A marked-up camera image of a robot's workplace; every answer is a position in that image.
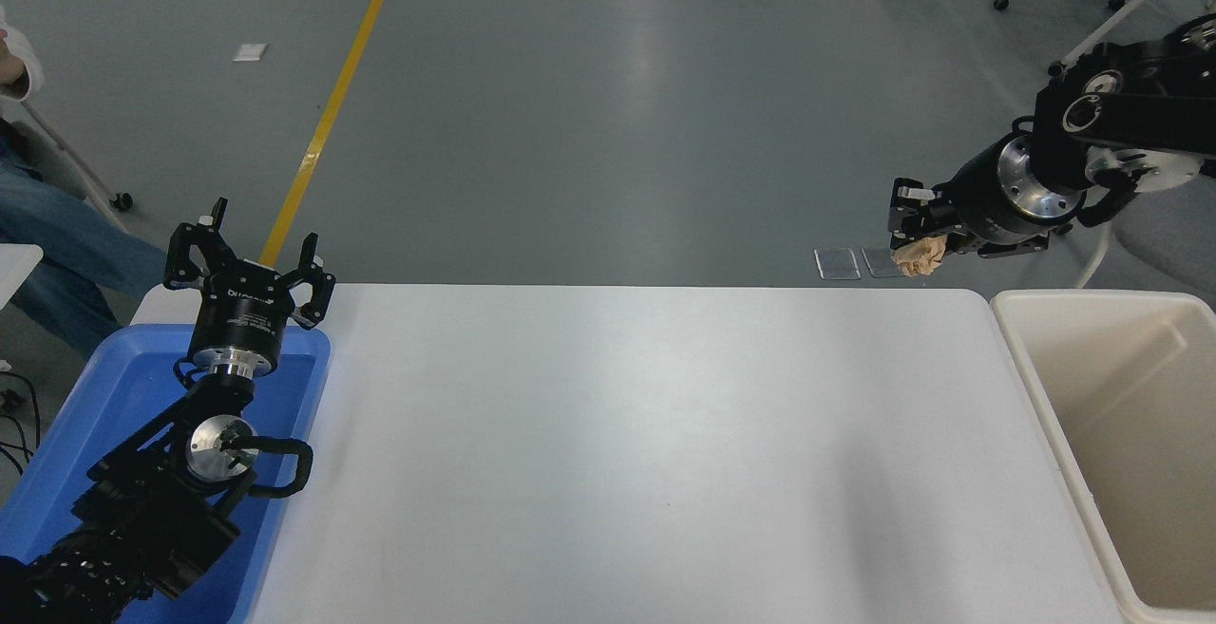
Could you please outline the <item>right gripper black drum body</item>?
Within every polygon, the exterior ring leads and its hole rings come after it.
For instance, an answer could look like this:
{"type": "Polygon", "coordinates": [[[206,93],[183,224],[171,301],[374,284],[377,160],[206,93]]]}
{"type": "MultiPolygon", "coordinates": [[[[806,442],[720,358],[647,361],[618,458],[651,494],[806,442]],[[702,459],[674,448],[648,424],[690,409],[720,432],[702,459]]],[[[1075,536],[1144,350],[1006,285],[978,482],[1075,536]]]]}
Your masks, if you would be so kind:
{"type": "Polygon", "coordinates": [[[1024,139],[1002,137],[966,162],[948,182],[948,201],[959,223],[985,243],[1017,246],[1049,229],[1042,218],[1017,209],[1000,182],[1000,161],[1020,161],[1024,148],[1024,139]]]}

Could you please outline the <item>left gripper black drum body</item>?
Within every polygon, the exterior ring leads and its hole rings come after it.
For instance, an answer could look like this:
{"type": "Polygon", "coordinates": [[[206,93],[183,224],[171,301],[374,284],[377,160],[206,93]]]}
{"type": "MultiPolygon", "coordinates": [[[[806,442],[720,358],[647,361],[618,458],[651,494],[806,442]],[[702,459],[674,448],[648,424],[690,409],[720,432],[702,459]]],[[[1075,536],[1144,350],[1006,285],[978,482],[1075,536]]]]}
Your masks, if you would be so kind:
{"type": "Polygon", "coordinates": [[[295,304],[277,280],[278,272],[252,262],[235,263],[202,279],[190,359],[204,361],[216,352],[238,349],[261,361],[278,360],[295,304]]]}

